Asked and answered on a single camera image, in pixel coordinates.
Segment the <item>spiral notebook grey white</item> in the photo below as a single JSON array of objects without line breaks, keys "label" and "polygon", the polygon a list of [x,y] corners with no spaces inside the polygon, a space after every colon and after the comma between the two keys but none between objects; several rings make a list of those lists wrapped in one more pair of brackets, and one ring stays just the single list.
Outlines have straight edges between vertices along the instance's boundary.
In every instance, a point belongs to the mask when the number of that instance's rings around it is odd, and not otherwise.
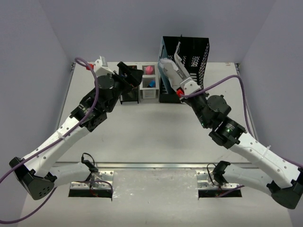
[{"label": "spiral notebook grey white", "polygon": [[170,60],[168,58],[162,58],[160,63],[163,64],[164,73],[169,79],[170,85],[173,90],[177,90],[180,86],[180,83],[187,78],[190,78],[189,72],[181,71],[180,68],[176,65],[175,60]]}]

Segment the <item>blue clipboard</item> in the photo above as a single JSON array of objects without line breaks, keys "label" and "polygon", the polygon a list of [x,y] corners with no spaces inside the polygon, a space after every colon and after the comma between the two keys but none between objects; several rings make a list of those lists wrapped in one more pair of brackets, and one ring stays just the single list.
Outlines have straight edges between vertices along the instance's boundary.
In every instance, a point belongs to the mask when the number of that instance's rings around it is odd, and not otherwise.
[{"label": "blue clipboard", "polygon": [[164,87],[166,89],[166,92],[168,94],[173,94],[174,93],[174,90],[172,89],[171,85],[170,85],[170,82],[169,82],[169,79],[168,77],[166,76],[166,74],[164,73],[164,68],[163,68],[163,64],[160,63],[160,60],[162,58],[167,58],[168,57],[168,54],[167,54],[167,51],[166,51],[166,47],[165,47],[165,43],[164,43],[164,37],[161,38],[161,44],[160,44],[160,51],[159,51],[159,56],[158,56],[158,70],[159,70],[159,73],[160,73],[160,77],[162,79],[162,82],[164,84]]}]

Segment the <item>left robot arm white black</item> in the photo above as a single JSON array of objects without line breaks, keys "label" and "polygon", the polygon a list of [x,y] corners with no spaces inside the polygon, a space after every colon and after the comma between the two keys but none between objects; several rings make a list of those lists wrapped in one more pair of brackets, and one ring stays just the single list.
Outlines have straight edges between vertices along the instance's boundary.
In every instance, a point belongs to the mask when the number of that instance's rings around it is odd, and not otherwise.
[{"label": "left robot arm white black", "polygon": [[142,70],[123,62],[117,66],[119,72],[107,69],[98,61],[91,65],[98,86],[80,100],[62,125],[36,150],[9,162],[17,180],[33,200],[42,199],[55,187],[72,181],[83,181],[88,186],[98,182],[98,170],[88,160],[62,167],[54,167],[54,163],[107,119],[121,95],[141,84]]}]

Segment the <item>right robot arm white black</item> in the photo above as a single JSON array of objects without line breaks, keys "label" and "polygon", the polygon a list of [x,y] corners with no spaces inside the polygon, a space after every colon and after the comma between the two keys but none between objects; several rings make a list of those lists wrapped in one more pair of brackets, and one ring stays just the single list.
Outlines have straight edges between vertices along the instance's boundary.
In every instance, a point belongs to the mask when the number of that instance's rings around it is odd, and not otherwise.
[{"label": "right robot arm white black", "polygon": [[247,130],[228,117],[231,107],[222,95],[197,95],[181,98],[196,114],[202,127],[211,129],[209,136],[221,147],[244,157],[255,169],[237,167],[220,161],[210,180],[217,186],[238,183],[259,190],[279,205],[295,209],[303,194],[303,169],[281,158],[258,142]]}]

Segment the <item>blue cap black highlighter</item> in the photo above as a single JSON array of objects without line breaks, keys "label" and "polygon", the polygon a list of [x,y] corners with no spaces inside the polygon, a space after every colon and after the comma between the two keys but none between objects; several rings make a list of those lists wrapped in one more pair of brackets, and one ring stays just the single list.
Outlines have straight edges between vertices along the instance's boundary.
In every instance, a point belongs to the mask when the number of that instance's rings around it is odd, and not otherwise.
[{"label": "blue cap black highlighter", "polygon": [[150,88],[156,87],[156,82],[155,82],[155,80],[152,80],[152,81],[148,84],[147,87],[150,87]]}]

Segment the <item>pink glue bottle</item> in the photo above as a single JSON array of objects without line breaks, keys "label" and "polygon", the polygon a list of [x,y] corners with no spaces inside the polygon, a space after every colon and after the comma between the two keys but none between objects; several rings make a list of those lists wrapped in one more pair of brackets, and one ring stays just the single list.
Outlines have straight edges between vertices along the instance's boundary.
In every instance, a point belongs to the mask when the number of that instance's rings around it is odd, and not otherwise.
[{"label": "pink glue bottle", "polygon": [[145,67],[145,74],[146,75],[154,75],[154,66],[146,66]]}]

